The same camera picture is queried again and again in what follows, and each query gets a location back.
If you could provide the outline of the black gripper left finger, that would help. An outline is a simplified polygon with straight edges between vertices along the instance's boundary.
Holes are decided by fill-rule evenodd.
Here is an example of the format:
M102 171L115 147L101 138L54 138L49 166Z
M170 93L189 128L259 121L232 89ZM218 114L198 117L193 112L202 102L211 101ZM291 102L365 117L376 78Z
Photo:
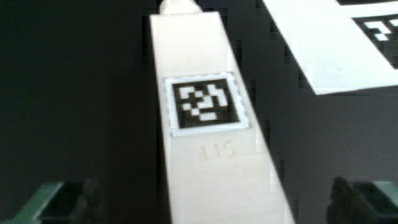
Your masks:
M44 183L5 224L101 224L97 181Z

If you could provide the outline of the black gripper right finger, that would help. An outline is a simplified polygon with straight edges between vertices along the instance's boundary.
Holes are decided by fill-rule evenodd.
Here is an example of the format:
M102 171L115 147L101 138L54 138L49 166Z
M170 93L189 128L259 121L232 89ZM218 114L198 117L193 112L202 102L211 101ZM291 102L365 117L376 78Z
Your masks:
M333 179L326 224L398 224L398 184Z

